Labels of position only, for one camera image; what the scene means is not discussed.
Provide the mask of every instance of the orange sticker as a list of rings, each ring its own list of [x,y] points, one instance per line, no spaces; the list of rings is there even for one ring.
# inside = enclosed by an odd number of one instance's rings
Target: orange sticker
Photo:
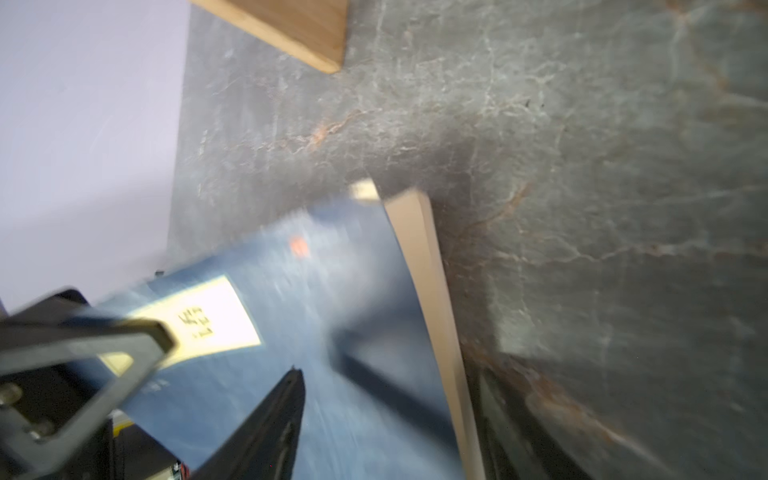
[[[290,239],[290,251],[299,258],[305,258],[310,255],[310,246],[302,237],[293,237]]]

